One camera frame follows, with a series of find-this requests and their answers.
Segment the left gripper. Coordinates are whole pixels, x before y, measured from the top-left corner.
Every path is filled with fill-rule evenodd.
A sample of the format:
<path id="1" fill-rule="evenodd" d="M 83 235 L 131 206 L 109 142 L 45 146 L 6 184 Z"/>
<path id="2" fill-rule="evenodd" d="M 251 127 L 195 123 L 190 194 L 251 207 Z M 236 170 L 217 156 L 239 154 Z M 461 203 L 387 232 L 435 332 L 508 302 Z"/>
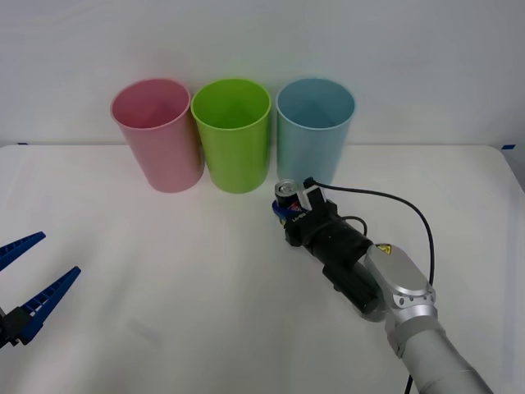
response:
<path id="1" fill-rule="evenodd" d="M 8 267 L 45 238 L 46 235 L 39 231 L 1 246 L 0 270 L 2 271 Z M 81 269 L 79 267 L 73 267 L 73 269 L 26 301 L 22 306 L 17 306 L 8 314 L 1 309 L 0 348 L 3 348 L 7 343 L 11 343 L 13 346 L 16 346 L 19 342 L 24 346 L 29 344 L 80 273 Z"/>

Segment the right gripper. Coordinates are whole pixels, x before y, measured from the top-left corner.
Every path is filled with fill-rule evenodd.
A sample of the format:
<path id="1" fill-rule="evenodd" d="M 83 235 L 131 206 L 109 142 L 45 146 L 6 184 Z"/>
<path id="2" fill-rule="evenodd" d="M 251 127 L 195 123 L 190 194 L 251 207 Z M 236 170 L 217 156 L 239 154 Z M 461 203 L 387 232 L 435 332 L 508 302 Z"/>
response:
<path id="1" fill-rule="evenodd" d="M 294 211 L 287 217 L 288 208 L 280 206 L 275 199 L 272 211 L 284 225 L 286 241 L 294 247 L 309 247 L 320 231 L 334 222 L 338 215 L 337 205 L 330 200 L 311 211 Z"/>

